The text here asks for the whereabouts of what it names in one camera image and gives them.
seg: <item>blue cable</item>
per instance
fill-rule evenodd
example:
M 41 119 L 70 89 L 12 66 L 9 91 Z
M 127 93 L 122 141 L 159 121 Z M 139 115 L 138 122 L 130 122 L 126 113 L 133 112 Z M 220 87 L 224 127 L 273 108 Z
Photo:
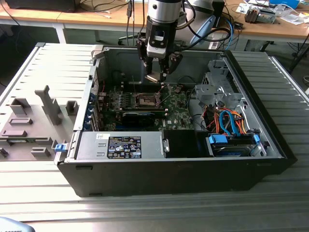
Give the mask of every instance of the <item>blue cable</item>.
M 229 46 L 231 45 L 231 42 L 233 40 L 233 34 L 234 34 L 234 30 L 233 30 L 233 26 L 231 24 L 231 22 L 227 19 L 227 18 L 224 18 L 228 24 L 230 25 L 230 28 L 231 28 L 231 38 L 230 38 L 230 42 L 228 43 L 228 46 L 226 47 L 226 50 L 229 48 Z
M 235 134 L 236 136 L 240 136 L 240 133 L 238 132 L 238 130 L 237 130 L 236 126 L 235 126 L 235 123 L 234 123 L 234 117 L 233 117 L 233 115 L 232 115 L 230 112 L 228 112 L 227 110 L 224 110 L 224 111 L 222 111 L 222 112 L 220 113 L 219 122 L 220 122 L 220 127 L 221 127 L 221 129 L 224 130 L 229 136 L 231 135 L 231 133 L 230 133 L 227 129 L 225 129 L 225 128 L 224 128 L 224 125 L 223 125 L 222 119 L 223 119 L 224 113 L 228 113 L 228 115 L 230 116 L 231 126 L 232 126 L 232 130 L 233 130 L 234 134 Z

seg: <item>computer case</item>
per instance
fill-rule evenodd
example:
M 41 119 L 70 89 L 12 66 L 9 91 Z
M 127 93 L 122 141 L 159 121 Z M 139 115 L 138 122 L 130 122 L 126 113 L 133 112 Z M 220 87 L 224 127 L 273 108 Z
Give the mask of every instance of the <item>computer case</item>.
M 5 0 L 11 9 L 75 12 L 81 0 Z

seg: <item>sticker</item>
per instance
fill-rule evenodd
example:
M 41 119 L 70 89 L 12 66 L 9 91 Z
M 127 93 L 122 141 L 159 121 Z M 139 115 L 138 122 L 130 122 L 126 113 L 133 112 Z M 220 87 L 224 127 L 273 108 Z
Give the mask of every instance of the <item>sticker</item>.
M 108 139 L 111 134 L 97 134 L 96 139 Z
M 140 159 L 141 137 L 109 137 L 108 152 L 109 159 Z

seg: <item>connector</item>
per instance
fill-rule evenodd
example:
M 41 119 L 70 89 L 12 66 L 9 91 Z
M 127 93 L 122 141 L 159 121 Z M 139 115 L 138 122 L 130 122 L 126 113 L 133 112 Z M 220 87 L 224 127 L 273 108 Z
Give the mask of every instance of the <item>connector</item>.
M 132 16 L 132 1 L 129 1 L 128 5 L 127 5 L 127 10 L 126 10 L 126 15 L 128 18 L 130 18 Z

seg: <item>wire bundle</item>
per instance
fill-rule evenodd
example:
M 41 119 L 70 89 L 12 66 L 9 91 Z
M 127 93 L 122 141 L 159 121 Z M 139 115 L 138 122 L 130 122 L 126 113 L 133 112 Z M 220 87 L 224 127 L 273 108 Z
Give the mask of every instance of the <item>wire bundle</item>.
M 214 120 L 206 126 L 206 129 L 210 132 L 231 135 L 228 130 L 229 127 L 231 127 L 232 132 L 238 136 L 247 133 L 244 127 L 244 118 L 236 111 L 227 108 L 218 108 L 215 109 L 213 113 Z M 204 110 L 204 113 L 201 116 L 203 120 L 206 114 L 207 109 Z

